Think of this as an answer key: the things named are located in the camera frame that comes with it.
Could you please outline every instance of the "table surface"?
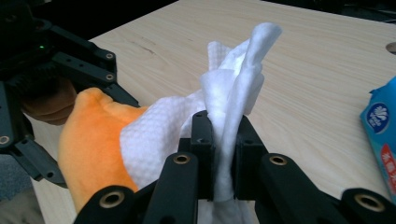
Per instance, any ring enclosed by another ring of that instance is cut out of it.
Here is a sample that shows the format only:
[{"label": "table surface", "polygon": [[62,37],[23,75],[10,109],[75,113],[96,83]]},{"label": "table surface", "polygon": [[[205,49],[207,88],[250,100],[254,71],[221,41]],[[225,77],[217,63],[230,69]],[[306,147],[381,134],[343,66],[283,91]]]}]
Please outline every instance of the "table surface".
[{"label": "table surface", "polygon": [[[291,157],[319,189],[340,198],[365,188],[389,197],[360,113],[369,91],[396,75],[396,26],[259,0],[180,0],[92,40],[117,55],[120,85],[141,105],[200,89],[207,44],[235,47],[261,22],[283,29],[263,60],[265,82],[248,116],[270,152]],[[32,120],[36,141],[57,156],[61,127]],[[35,191],[47,223],[72,223],[67,189]]]}]

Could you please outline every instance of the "orange stuffed toy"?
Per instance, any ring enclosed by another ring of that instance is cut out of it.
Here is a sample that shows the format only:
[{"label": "orange stuffed toy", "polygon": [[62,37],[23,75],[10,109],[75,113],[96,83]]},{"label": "orange stuffed toy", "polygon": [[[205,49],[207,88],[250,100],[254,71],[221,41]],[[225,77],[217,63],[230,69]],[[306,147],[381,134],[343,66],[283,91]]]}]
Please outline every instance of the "orange stuffed toy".
[{"label": "orange stuffed toy", "polygon": [[[119,185],[137,191],[123,165],[120,131],[146,110],[114,102],[96,88],[78,94],[61,134],[58,157],[77,212],[104,187]],[[90,139],[81,138],[87,133]]]}]

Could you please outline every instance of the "white tissue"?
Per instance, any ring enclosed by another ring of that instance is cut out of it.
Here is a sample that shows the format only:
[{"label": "white tissue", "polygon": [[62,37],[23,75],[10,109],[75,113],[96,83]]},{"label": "white tissue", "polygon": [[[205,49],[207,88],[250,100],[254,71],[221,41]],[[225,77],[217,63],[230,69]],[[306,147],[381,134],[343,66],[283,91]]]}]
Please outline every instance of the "white tissue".
[{"label": "white tissue", "polygon": [[121,131],[121,155],[140,189],[158,179],[166,157],[177,151],[178,139],[191,137],[191,116],[207,110],[217,148],[215,197],[214,202],[199,202],[198,223],[252,223],[247,203],[233,199],[233,148],[241,118],[253,109],[264,82],[262,59],[280,34],[279,26],[266,22],[234,49],[209,43],[202,89],[158,100]]}]

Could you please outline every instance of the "wet wipe package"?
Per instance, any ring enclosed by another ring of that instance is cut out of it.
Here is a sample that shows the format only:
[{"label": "wet wipe package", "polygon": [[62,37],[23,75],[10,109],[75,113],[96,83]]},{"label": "wet wipe package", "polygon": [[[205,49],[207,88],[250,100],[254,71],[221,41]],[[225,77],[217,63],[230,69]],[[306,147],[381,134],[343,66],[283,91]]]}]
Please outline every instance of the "wet wipe package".
[{"label": "wet wipe package", "polygon": [[372,97],[361,113],[361,121],[396,204],[396,77],[370,93]]}]

